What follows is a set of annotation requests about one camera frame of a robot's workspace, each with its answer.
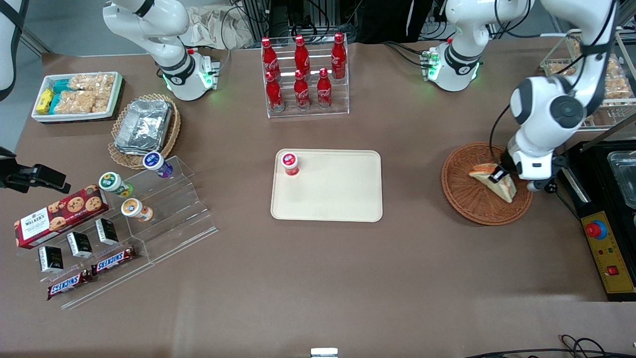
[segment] brown table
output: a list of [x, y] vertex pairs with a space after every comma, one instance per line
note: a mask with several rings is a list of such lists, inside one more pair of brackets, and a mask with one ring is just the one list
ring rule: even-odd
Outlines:
[[[420, 43], [427, 48], [432, 43]], [[220, 232], [73, 311], [45, 301], [33, 259], [15, 255], [12, 223], [60, 198], [0, 192], [0, 352], [8, 357], [462, 357], [558, 347], [589, 336], [634, 353], [636, 304], [607, 303], [579, 222], [538, 194], [504, 227], [462, 218], [439, 171], [459, 145], [487, 140], [519, 82], [554, 44], [492, 41], [471, 86], [447, 93], [382, 45], [352, 45], [351, 114], [271, 123], [257, 50], [236, 51], [219, 90], [177, 102], [173, 153]], [[147, 55], [44, 57], [45, 74], [119, 71], [124, 103], [168, 94]], [[29, 120], [24, 164], [68, 174], [75, 188], [115, 164], [112, 122]], [[495, 135], [516, 131], [508, 115]], [[384, 217], [375, 224], [278, 221], [270, 215], [281, 148], [373, 149], [382, 156]]]

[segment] control panel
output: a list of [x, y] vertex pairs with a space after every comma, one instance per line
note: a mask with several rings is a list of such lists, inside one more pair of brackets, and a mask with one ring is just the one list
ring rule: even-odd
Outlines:
[[605, 291], [608, 294], [636, 292], [605, 212], [581, 218], [581, 223]]

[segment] walkers cookie box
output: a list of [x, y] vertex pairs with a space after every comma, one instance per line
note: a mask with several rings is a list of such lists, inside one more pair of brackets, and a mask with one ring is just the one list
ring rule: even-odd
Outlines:
[[16, 221], [15, 243], [18, 247], [34, 248], [105, 211], [108, 202], [104, 192], [95, 184], [89, 185]]

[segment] wicker basket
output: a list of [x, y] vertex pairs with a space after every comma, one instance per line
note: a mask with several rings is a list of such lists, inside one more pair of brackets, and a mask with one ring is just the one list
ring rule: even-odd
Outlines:
[[[170, 126], [168, 128], [168, 133], [166, 133], [165, 135], [165, 141], [163, 142], [163, 150], [161, 151], [161, 155], [164, 158], [167, 158], [168, 154], [170, 154], [170, 151], [172, 150], [172, 147], [174, 147], [174, 143], [177, 141], [177, 136], [179, 135], [179, 128], [181, 127], [181, 116], [179, 115], [179, 110], [177, 110], [177, 105], [174, 104], [173, 100], [171, 100], [169, 97], [164, 96], [163, 94], [146, 94], [137, 99], [147, 99], [148, 101], [154, 101], [159, 99], [162, 101], [166, 101], [172, 105], [172, 115], [170, 116]], [[121, 113], [119, 114], [119, 117], [117, 117], [117, 120], [115, 121], [115, 124], [113, 125], [113, 130], [111, 131], [111, 134], [113, 135], [113, 140], [115, 139], [115, 137], [117, 137], [117, 133], [119, 133], [119, 130], [121, 128], [121, 122], [123, 121], [124, 117], [126, 117], [126, 112], [128, 112], [129, 106], [130, 106], [130, 103], [126, 106], [126, 108], [124, 108], [123, 111], [121, 111]], [[130, 155], [130, 154], [120, 153], [117, 150], [117, 148], [115, 148], [114, 142], [108, 145], [108, 152], [110, 152], [111, 158], [113, 158], [113, 160], [117, 164], [121, 164], [125, 167], [136, 169], [136, 170], [145, 169], [144, 164], [142, 163], [144, 159], [143, 155]]]
[[[496, 156], [504, 149], [493, 146]], [[450, 204], [465, 218], [483, 225], [499, 226], [519, 219], [530, 207], [532, 192], [527, 182], [513, 176], [517, 193], [507, 203], [468, 172], [475, 165], [492, 163], [488, 143], [474, 142], [452, 152], [441, 170], [441, 184]]]

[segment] floor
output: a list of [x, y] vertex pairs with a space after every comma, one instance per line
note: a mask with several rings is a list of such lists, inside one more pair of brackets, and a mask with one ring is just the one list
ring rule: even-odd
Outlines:
[[[186, 6], [211, 3], [211, 0], [182, 1]], [[54, 52], [65, 55], [115, 55], [140, 54], [141, 48], [132, 42], [114, 35], [102, 19], [103, 2], [85, 0], [31, 0], [26, 26], [39, 36]], [[550, 18], [537, 3], [528, 19], [516, 29], [520, 34], [534, 34], [552, 30]], [[443, 33], [432, 32], [446, 38], [454, 29]], [[31, 112], [42, 79], [39, 57], [23, 44], [17, 53], [17, 82], [15, 90], [0, 103], [0, 146], [14, 150], [24, 124]]]

